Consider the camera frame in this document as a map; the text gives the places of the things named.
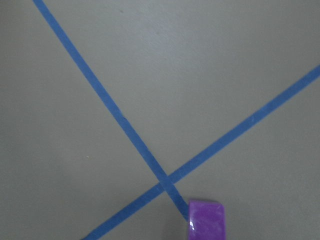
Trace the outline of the purple trapezoid block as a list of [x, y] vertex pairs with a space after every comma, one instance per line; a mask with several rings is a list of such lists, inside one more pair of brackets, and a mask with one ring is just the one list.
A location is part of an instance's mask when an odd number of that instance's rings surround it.
[[226, 218], [223, 204], [192, 199], [188, 209], [189, 240], [226, 240]]

